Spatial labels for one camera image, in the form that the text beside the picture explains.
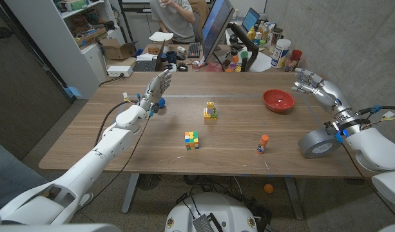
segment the rubik's cube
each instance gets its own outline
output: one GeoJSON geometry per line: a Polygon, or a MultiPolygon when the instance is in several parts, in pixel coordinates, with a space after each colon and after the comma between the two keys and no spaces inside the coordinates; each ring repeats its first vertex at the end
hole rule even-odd
{"type": "Polygon", "coordinates": [[[205,120],[217,120],[217,112],[214,102],[207,102],[207,108],[203,108],[205,120]]]}
{"type": "Polygon", "coordinates": [[[198,149],[198,132],[184,132],[184,140],[186,141],[186,149],[188,151],[198,149]]]}

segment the glue stick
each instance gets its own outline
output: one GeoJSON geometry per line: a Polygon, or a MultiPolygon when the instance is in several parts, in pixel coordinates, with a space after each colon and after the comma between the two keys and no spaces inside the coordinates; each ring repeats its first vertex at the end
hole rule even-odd
{"type": "Polygon", "coordinates": [[[258,154],[263,154],[264,147],[266,147],[267,142],[269,142],[269,136],[263,135],[262,138],[260,139],[259,146],[257,147],[258,154]]]}

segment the wooden table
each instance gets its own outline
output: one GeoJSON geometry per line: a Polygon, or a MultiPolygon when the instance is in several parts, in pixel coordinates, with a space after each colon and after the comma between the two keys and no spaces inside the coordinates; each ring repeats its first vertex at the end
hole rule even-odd
{"type": "MultiPolygon", "coordinates": [[[[156,74],[136,72],[130,78],[99,88],[41,160],[39,167],[69,169],[93,148],[104,116],[113,106],[122,102],[122,92],[127,92],[130,99],[134,100],[135,95],[142,93],[156,74]]],[[[360,176],[342,148],[318,159],[306,159],[300,152],[298,140],[322,127],[323,122],[330,120],[330,116],[311,97],[290,91],[293,73],[185,74],[173,74],[171,86],[163,95],[166,107],[149,119],[136,149],[133,149],[133,145],[116,157],[106,171],[120,171],[130,160],[124,168],[130,173],[330,178],[360,176]],[[262,94],[274,88],[293,95],[296,104],[291,112],[279,114],[265,107],[262,94]],[[218,112],[216,124],[204,123],[202,110],[207,101],[215,103],[218,112]],[[199,132],[199,150],[186,151],[185,131],[199,132]],[[256,147],[263,134],[267,134],[270,141],[264,154],[258,155],[256,147]]],[[[110,125],[116,114],[128,105],[116,109],[106,125],[110,125]]],[[[136,175],[132,175],[132,191],[126,195],[126,200],[134,194],[136,175]]],[[[125,206],[128,210],[130,201],[127,201],[125,206]]]]}

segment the computer monitor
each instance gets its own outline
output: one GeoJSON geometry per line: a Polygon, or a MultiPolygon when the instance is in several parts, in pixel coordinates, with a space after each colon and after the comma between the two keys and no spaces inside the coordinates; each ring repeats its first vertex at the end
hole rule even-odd
{"type": "Polygon", "coordinates": [[[226,30],[235,9],[229,0],[216,0],[203,26],[203,55],[207,62],[226,30]]]}
{"type": "Polygon", "coordinates": [[[250,31],[251,27],[256,24],[257,19],[259,19],[259,17],[260,17],[260,14],[258,14],[252,8],[249,9],[249,11],[247,12],[247,15],[243,21],[243,28],[246,30],[246,33],[248,31],[250,31]]]}

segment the floor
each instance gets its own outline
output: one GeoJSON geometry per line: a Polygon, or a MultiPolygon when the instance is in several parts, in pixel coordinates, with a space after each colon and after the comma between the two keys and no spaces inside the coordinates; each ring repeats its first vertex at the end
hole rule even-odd
{"type": "MultiPolygon", "coordinates": [[[[87,101],[77,100],[49,132],[23,159],[23,162],[48,180],[59,177],[61,171],[38,168],[39,161],[67,128],[87,101]]],[[[94,195],[107,185],[116,173],[103,173],[91,187],[94,195]]],[[[76,214],[71,223],[109,223],[122,231],[163,231],[166,217],[175,201],[191,189],[181,176],[161,175],[165,180],[149,191],[137,190],[128,214],[121,206],[130,174],[122,173],[86,209],[76,214]]],[[[230,186],[229,177],[214,177],[230,186]]],[[[277,231],[378,231],[395,223],[393,214],[383,205],[368,185],[350,185],[343,179],[297,179],[305,220],[292,213],[282,178],[237,177],[247,198],[254,197],[273,214],[271,225],[277,231]],[[267,194],[263,186],[270,183],[275,191],[267,194]]]]}

